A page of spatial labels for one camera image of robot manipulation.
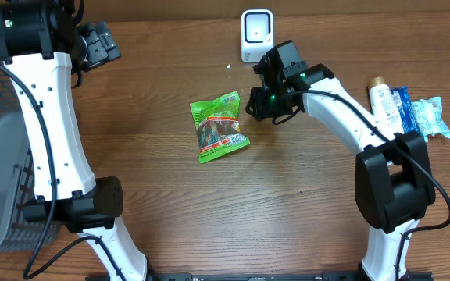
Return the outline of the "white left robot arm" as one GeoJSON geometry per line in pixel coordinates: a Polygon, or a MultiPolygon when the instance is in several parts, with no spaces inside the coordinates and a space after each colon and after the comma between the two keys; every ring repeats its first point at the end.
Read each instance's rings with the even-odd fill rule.
{"type": "Polygon", "coordinates": [[[109,280],[146,280],[149,263],[122,219],[115,176],[98,178],[81,143],[72,91],[82,75],[117,60],[120,50],[103,22],[84,23],[84,3],[0,4],[0,70],[19,99],[34,163],[28,222],[63,224],[88,243],[109,280]]]}

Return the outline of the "teal tissue packet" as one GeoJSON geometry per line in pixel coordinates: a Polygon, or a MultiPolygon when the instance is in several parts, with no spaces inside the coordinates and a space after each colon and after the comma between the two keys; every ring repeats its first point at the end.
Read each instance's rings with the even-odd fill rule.
{"type": "Polygon", "coordinates": [[[440,134],[450,138],[450,129],[442,119],[442,101],[440,97],[412,102],[412,111],[415,116],[416,125],[426,142],[429,136],[440,134]]]}

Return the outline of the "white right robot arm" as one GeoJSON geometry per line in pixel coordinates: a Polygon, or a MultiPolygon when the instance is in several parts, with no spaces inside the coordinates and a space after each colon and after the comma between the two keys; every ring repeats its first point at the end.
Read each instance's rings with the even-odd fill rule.
{"type": "Polygon", "coordinates": [[[427,146],[416,132],[394,133],[343,88],[325,65],[265,55],[253,67],[249,115],[274,124],[305,112],[325,125],[355,157],[355,201],[370,226],[357,280],[407,280],[411,237],[435,202],[427,146]]]}

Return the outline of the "green gummy candy bag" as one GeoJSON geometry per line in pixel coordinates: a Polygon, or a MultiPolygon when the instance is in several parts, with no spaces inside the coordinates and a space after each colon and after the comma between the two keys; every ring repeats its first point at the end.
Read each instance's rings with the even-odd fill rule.
{"type": "Polygon", "coordinates": [[[244,148],[250,140],[241,132],[239,123],[240,96],[236,91],[212,101],[190,104],[199,143],[201,164],[244,148]]]}

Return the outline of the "blue snack bar wrapper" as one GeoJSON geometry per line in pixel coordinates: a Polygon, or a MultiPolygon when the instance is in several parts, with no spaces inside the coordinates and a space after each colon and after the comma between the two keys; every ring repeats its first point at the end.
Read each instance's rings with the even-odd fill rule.
{"type": "Polygon", "coordinates": [[[407,86],[391,89],[391,95],[395,106],[398,108],[398,111],[400,113],[402,128],[404,132],[419,132],[407,86]]]}

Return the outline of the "white tube gold cap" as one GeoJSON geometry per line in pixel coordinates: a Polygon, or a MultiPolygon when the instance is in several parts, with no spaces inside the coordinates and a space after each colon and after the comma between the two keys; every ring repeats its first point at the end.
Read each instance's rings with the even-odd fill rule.
{"type": "Polygon", "coordinates": [[[404,133],[400,112],[385,79],[382,76],[374,77],[368,82],[367,88],[373,115],[393,133],[404,133]]]}

